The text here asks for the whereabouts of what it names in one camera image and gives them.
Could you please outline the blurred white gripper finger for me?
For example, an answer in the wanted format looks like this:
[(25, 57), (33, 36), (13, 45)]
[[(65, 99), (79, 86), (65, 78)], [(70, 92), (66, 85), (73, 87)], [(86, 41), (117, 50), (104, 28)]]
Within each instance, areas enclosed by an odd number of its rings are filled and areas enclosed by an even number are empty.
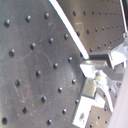
[(128, 128), (128, 68), (115, 106), (112, 128)]

